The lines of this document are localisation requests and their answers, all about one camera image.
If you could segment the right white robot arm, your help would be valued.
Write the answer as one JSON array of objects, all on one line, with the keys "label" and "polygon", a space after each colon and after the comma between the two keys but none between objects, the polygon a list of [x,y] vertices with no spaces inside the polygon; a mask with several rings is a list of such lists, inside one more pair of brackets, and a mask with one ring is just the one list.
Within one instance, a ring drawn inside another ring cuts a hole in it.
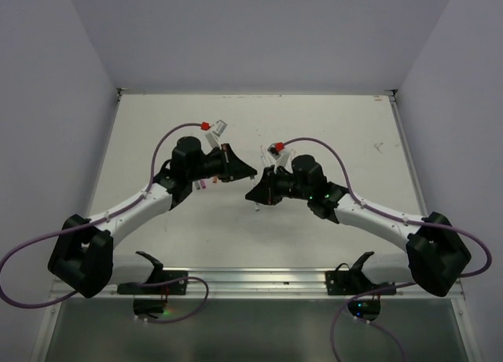
[{"label": "right white robot arm", "polygon": [[384,255],[368,251],[348,270],[331,271],[328,280],[337,294],[376,289],[391,293],[393,283],[415,283],[429,294],[444,297],[472,258],[442,214],[433,212],[423,218],[356,201],[348,188],[326,178],[311,155],[295,157],[290,170],[265,168],[245,198],[266,206],[275,206],[284,198],[304,200],[318,218],[361,229],[400,250]]}]

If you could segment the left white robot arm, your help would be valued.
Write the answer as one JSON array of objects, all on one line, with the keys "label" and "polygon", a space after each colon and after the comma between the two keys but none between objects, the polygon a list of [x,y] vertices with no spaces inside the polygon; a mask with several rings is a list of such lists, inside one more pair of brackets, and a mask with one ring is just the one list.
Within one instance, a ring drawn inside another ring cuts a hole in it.
[{"label": "left white robot arm", "polygon": [[68,218],[48,270],[85,298],[110,284],[155,293],[170,283],[163,263],[142,251],[130,257],[115,255],[115,248],[136,229],[180,205],[192,193],[194,182],[213,177],[232,182],[256,174],[229,144],[204,153],[198,138],[183,137],[137,196],[90,218],[78,214]]}]

